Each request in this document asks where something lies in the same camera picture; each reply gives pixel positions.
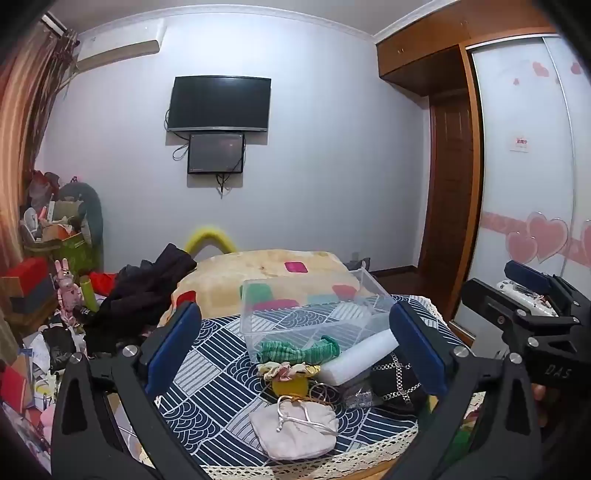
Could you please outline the person's right hand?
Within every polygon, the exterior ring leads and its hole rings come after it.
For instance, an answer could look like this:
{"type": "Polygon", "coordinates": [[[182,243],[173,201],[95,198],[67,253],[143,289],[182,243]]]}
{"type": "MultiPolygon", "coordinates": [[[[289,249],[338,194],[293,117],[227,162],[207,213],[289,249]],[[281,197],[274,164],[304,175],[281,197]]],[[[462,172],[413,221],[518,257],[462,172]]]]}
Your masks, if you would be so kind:
{"type": "Polygon", "coordinates": [[[536,402],[541,402],[546,396],[547,389],[543,385],[533,384],[532,393],[536,402]]]}

